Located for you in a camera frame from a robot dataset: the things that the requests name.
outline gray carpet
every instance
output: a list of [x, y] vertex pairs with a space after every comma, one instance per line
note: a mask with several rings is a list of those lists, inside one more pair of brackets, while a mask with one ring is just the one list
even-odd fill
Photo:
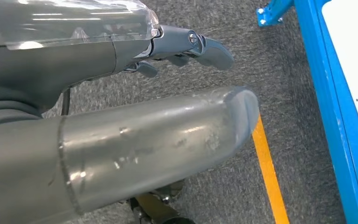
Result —
[[[83, 83], [71, 113], [100, 110], [211, 87], [246, 85], [259, 97], [275, 170], [293, 224], [345, 223], [296, 13], [284, 24], [259, 28], [258, 0], [144, 0], [160, 23], [192, 28], [221, 40], [236, 65], [217, 71], [192, 62], [156, 62], [160, 75], [118, 74]], [[47, 116], [57, 114], [52, 109]], [[198, 224], [274, 223], [253, 142], [234, 158], [186, 179], [174, 207]], [[130, 224], [126, 205], [86, 214], [73, 224]]]

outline blue metal frame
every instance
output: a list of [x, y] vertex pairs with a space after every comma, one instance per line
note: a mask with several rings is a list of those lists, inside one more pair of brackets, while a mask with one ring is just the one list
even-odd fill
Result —
[[322, 15], [328, 1], [272, 0], [270, 16], [256, 13], [266, 26], [276, 24], [288, 6], [297, 10], [345, 217], [358, 224], [358, 113]]

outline black cable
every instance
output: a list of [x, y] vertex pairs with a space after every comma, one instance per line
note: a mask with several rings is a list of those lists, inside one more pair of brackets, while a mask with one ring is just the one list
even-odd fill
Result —
[[69, 105], [70, 105], [70, 88], [68, 88], [62, 95], [61, 116], [69, 114]]

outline blue bracket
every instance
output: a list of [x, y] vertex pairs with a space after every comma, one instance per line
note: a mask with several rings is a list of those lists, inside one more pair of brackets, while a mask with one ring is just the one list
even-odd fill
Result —
[[266, 7], [256, 10], [260, 27], [272, 26], [283, 21], [282, 16], [294, 6], [293, 0], [272, 0]]

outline robotic finger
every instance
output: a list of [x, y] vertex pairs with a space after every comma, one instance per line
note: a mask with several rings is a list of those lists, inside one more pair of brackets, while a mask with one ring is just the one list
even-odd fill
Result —
[[[233, 56], [220, 42], [191, 29], [166, 25], [159, 26], [158, 36], [151, 39], [148, 49], [134, 59], [168, 60], [181, 67], [188, 63], [190, 57], [204, 66], [213, 66], [219, 70], [228, 70], [234, 63]], [[133, 67], [139, 67], [137, 63], [125, 71], [133, 71]]]

